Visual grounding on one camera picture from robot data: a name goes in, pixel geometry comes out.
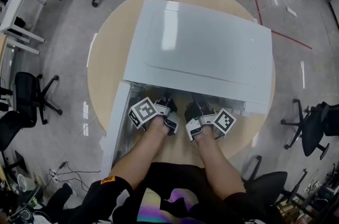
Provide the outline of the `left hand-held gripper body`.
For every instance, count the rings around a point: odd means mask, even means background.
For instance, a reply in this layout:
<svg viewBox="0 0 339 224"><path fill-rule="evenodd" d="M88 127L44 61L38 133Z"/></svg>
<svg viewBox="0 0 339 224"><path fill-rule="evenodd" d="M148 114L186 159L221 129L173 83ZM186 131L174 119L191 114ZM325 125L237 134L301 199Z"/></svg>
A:
<svg viewBox="0 0 339 224"><path fill-rule="evenodd" d="M136 129L146 130L146 124L156 116L164 119L164 124L169 128L169 136L177 133L181 119L177 115L177 106L171 96L167 106L158 105L158 100L153 103L146 97L133 105L128 112L128 117Z"/></svg>

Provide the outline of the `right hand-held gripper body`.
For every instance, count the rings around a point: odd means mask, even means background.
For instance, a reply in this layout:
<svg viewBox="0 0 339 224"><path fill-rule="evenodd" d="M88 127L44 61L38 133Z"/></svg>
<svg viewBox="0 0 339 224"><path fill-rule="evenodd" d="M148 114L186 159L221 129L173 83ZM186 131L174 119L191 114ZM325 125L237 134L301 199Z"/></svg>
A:
<svg viewBox="0 0 339 224"><path fill-rule="evenodd" d="M186 120L185 128L190 141L193 141L202 132L204 126L212 127L215 139L224 138L236 122L236 118L226 109L216 112L210 106L210 112L201 112L194 101L187 105L184 116Z"/></svg>

